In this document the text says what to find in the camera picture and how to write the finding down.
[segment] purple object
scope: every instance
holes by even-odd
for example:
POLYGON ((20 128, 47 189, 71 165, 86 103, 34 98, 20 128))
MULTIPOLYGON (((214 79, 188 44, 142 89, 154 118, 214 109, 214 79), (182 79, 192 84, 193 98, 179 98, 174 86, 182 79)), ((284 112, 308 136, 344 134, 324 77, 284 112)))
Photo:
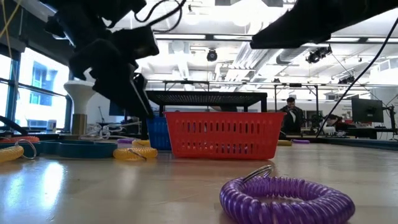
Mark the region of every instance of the purple object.
POLYGON ((297 144, 310 144, 310 141, 308 140, 297 140, 297 139, 293 139, 292 143, 297 143, 297 144))
POLYGON ((118 139, 118 144, 131 144, 135 139, 118 139))
POLYGON ((283 177, 253 177, 227 182, 220 192, 224 211, 241 224, 340 224, 355 212, 353 201, 345 194, 303 179, 283 177), (270 204, 256 197, 299 198, 303 202, 270 204))

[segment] man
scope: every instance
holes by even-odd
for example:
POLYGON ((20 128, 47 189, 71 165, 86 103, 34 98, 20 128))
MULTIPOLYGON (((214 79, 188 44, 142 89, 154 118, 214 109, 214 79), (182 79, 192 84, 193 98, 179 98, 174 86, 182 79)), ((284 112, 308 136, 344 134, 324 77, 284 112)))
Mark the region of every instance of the man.
POLYGON ((286 113, 282 124, 282 131, 284 133, 301 133, 301 125, 304 122, 303 110, 296 107, 293 97, 289 97, 286 102, 287 105, 279 110, 286 113))

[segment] wooden table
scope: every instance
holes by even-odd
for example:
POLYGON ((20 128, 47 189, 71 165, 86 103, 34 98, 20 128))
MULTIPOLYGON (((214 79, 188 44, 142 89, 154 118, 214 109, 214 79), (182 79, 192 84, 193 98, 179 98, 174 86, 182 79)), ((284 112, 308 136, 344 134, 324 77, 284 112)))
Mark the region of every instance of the wooden table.
POLYGON ((18 159, 0 164, 0 223, 232 223, 221 186, 265 164, 348 194, 351 224, 397 223, 398 154, 327 144, 279 147, 271 161, 18 159))

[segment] computer monitor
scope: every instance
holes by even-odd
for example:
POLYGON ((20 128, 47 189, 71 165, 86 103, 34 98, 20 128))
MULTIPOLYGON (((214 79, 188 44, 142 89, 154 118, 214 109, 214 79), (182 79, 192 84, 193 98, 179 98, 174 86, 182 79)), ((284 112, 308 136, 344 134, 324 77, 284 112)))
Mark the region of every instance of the computer monitor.
POLYGON ((354 122, 384 122, 382 101, 352 98, 351 104, 354 122))
POLYGON ((112 101, 109 103, 109 115, 110 116, 124 116, 124 109, 120 108, 116 103, 112 101))

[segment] person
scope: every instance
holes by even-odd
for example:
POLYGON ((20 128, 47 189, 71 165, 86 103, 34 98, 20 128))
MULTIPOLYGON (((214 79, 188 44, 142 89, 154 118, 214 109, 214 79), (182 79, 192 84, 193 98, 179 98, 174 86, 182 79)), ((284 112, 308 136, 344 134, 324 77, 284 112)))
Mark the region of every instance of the person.
POLYGON ((289 97, 286 102, 287 105, 279 110, 286 113, 282 124, 282 131, 284 133, 301 133, 301 125, 305 121, 303 110, 296 107, 293 97, 289 97))
POLYGON ((355 128, 353 124, 347 124, 343 122, 343 118, 334 114, 331 114, 326 120, 326 126, 335 127, 336 131, 348 131, 348 128, 355 128))

